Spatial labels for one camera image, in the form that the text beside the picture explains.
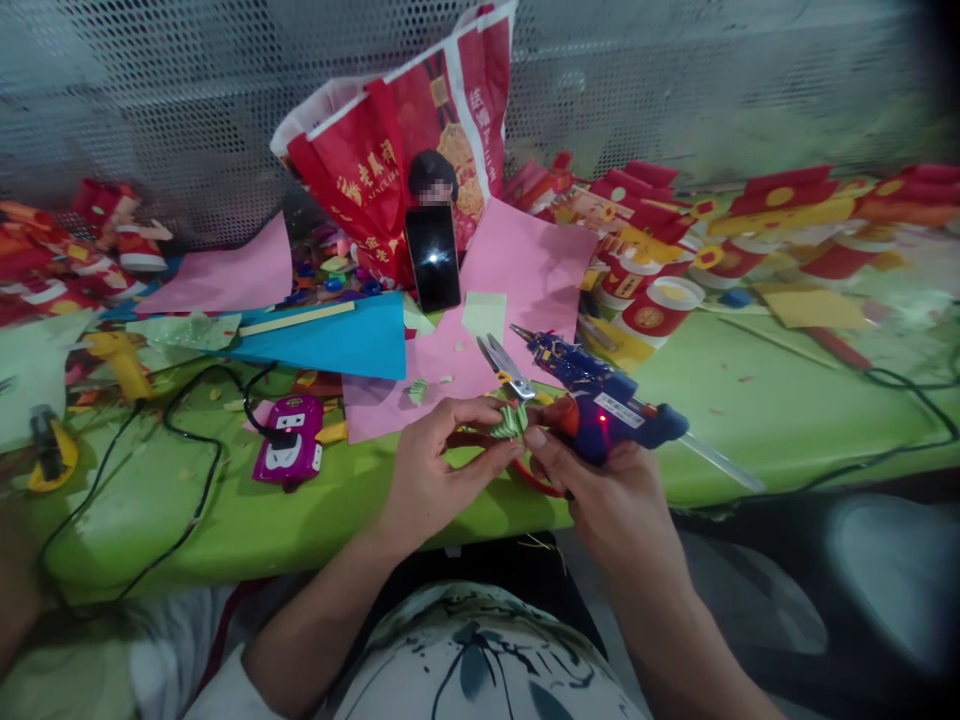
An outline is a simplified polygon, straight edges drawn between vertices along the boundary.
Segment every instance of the perforated metal panel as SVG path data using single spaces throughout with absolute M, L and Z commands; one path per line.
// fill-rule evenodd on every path
M 136 181 L 193 247 L 249 239 L 299 192 L 272 131 L 330 77 L 384 71 L 474 0 L 6 0 L 0 195 L 65 205 Z M 948 118 L 906 0 L 521 0 L 508 165 L 634 157 L 685 185 L 815 162 L 942 158 Z

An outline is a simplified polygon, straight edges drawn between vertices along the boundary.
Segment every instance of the craft stick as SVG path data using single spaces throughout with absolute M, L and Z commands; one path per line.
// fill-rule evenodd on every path
M 290 327 L 291 325 L 299 325 L 300 323 L 310 322 L 311 320 L 319 320 L 320 318 L 330 317 L 331 315 L 339 315 L 340 313 L 353 310 L 354 307 L 355 305 L 351 300 L 350 302 L 340 303 L 339 305 L 317 308 L 316 310 L 300 313 L 299 315 L 290 315 L 289 317 L 270 320 L 265 323 L 248 325 L 247 327 L 240 328 L 240 337 L 258 335 L 262 332 L 270 332 L 271 330 L 279 330 L 281 328 Z
M 814 353 L 809 352 L 808 350 L 804 350 L 801 347 L 797 347 L 793 343 L 789 343 L 786 340 L 781 340 L 776 335 L 772 335 L 771 333 L 765 332 L 758 328 L 751 327 L 742 322 L 734 320 L 733 318 L 730 318 L 730 317 L 720 316 L 717 319 L 720 320 L 720 322 L 725 322 L 727 325 L 733 325 L 735 328 L 740 328 L 744 332 L 748 332 L 751 335 L 755 335 L 756 337 L 766 340 L 767 342 L 772 342 L 774 345 L 778 345 L 782 347 L 784 350 L 789 350 L 790 352 L 796 355 L 805 357 L 807 358 L 807 360 L 813 360 L 813 362 L 823 365 L 824 367 L 828 367 L 831 370 L 840 369 L 839 363 L 835 363 L 832 360 L 827 360 L 826 358 L 819 357 Z

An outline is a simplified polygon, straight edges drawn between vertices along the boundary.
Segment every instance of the green table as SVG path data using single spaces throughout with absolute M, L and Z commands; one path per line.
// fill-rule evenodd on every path
M 744 318 L 814 353 L 806 336 L 763 317 Z M 184 367 L 183 382 L 197 366 Z M 271 373 L 265 396 L 287 394 L 294 373 Z M 750 381 L 743 378 L 753 377 Z M 640 397 L 669 402 L 693 432 L 759 476 L 771 492 L 799 487 L 820 473 L 898 445 L 943 437 L 935 419 L 909 394 L 874 386 L 849 370 L 831 370 L 694 313 L 638 372 Z M 212 387 L 223 396 L 210 399 Z M 960 392 L 931 396 L 960 420 Z M 241 429 L 242 413 L 224 411 L 235 391 L 217 380 L 199 386 L 177 422 L 214 434 L 229 446 L 206 516 L 190 541 L 152 572 L 137 592 L 170 590 L 316 567 L 360 528 L 383 501 L 397 436 L 327 447 L 320 476 L 292 495 L 255 483 L 250 473 L 259 438 Z M 122 408 L 71 420 L 82 465 L 61 490 L 28 499 L 28 516 L 44 538 L 80 502 L 103 451 L 125 416 Z M 475 451 L 451 453 L 454 464 Z M 679 443 L 657 451 L 670 502 L 693 508 L 746 491 Z M 50 565 L 73 602 L 105 600 L 183 531 L 199 497 L 212 448 L 171 435 L 146 411 L 118 443 L 98 497 L 76 527 L 58 539 Z M 897 458 L 843 482 L 875 481 L 960 464 L 960 447 Z M 517 535 L 571 524 L 566 503 L 501 478 L 432 545 Z

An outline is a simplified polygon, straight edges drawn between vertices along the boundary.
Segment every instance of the pink cardstock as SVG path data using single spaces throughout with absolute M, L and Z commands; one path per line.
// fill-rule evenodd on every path
M 261 425 L 264 425 L 267 422 L 267 418 L 270 417 L 270 411 L 273 410 L 273 406 L 276 405 L 273 400 L 261 400 L 260 404 L 253 409 L 253 416 L 257 419 L 257 422 Z M 257 432 L 257 429 L 247 420 L 243 424 L 244 430 L 249 430 L 252 433 Z
M 445 397 L 466 400 L 500 387 L 476 341 L 465 328 L 460 330 L 453 337 L 433 333 L 408 340 L 406 380 L 343 376 L 343 404 L 351 445 L 399 432 L 433 410 Z M 462 345 L 461 350 L 456 350 L 458 344 Z M 442 382 L 448 377 L 449 382 Z M 407 392 L 417 378 L 427 381 L 426 396 L 419 406 L 413 404 Z
M 470 291 L 504 294 L 508 324 L 552 330 L 572 341 L 580 282 L 598 241 L 590 230 L 551 225 L 491 200 L 460 272 L 462 297 Z M 436 332 L 407 341 L 404 381 L 343 376 L 350 444 L 402 430 L 444 397 L 472 398 L 499 387 L 476 339 L 462 326 L 462 318 L 461 303 L 447 311 Z M 503 344 L 529 379 L 560 387 L 556 378 L 533 364 L 533 356 L 516 333 L 506 330 Z M 447 376 L 452 380 L 441 382 Z M 410 401 L 407 392 L 417 378 L 428 383 L 420 406 Z
M 290 239 L 281 212 L 242 248 L 187 253 L 176 276 L 134 312 L 256 310 L 281 302 L 292 284 Z
M 592 230 L 577 225 L 552 225 L 499 200 L 487 205 L 460 270 L 460 290 L 463 298 L 471 291 L 507 296 L 503 347 L 528 379 L 562 387 L 533 364 L 510 324 L 533 332 L 550 330 L 573 342 L 580 283 L 599 241 Z M 463 307 L 448 310 L 434 334 L 459 327 Z

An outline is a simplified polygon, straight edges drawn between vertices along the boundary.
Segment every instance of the smartphone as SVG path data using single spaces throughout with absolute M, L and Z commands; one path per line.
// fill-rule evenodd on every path
M 456 307 L 460 304 L 460 271 L 453 207 L 439 203 L 410 208 L 406 224 L 420 309 L 431 313 Z

